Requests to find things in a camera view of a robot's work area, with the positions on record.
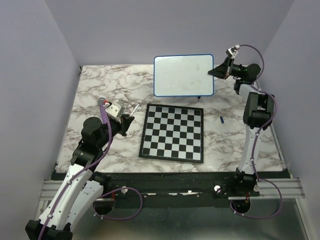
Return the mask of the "white blue whiteboard marker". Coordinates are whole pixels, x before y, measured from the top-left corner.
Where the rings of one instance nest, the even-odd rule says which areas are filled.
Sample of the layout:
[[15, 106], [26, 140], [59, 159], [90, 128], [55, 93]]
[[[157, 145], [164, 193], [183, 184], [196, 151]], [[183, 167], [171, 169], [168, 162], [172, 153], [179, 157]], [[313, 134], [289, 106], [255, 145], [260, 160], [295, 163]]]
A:
[[137, 104], [134, 109], [132, 110], [132, 112], [130, 113], [130, 117], [132, 117], [134, 115], [134, 113], [137, 111], [137, 109], [139, 108], [140, 104]]

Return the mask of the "blue framed whiteboard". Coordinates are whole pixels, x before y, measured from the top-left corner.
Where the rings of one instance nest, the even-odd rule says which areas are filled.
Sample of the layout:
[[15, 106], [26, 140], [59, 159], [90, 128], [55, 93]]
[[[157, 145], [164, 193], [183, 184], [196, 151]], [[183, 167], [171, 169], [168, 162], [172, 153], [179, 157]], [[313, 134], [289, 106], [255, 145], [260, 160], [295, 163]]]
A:
[[159, 55], [153, 59], [156, 97], [209, 97], [215, 92], [212, 54]]

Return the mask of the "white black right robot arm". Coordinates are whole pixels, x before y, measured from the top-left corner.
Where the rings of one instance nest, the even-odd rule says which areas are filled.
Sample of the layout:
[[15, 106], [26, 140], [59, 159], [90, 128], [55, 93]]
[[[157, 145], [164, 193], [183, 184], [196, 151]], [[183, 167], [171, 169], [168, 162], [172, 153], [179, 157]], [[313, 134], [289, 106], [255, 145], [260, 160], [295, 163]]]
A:
[[236, 196], [241, 196], [254, 189], [256, 185], [258, 180], [256, 162], [262, 137], [271, 125], [274, 115], [275, 101], [273, 97], [254, 87], [254, 82], [261, 70], [256, 63], [248, 66], [234, 64], [234, 58], [228, 56], [222, 64], [208, 71], [209, 75], [219, 79], [234, 77], [234, 91], [237, 95], [246, 98], [242, 118], [245, 124], [244, 148], [230, 183], [230, 191]]

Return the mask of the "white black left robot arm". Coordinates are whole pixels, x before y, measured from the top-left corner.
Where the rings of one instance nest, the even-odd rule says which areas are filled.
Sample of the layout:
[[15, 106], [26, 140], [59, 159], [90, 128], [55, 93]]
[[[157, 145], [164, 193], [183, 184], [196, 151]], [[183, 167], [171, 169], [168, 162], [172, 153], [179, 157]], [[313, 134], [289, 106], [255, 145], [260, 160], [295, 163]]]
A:
[[120, 120], [89, 117], [83, 123], [81, 140], [72, 154], [67, 174], [58, 191], [37, 220], [29, 220], [25, 231], [31, 240], [70, 240], [79, 220], [98, 198], [111, 191], [109, 180], [95, 171], [106, 156], [114, 136], [126, 135], [134, 116]]

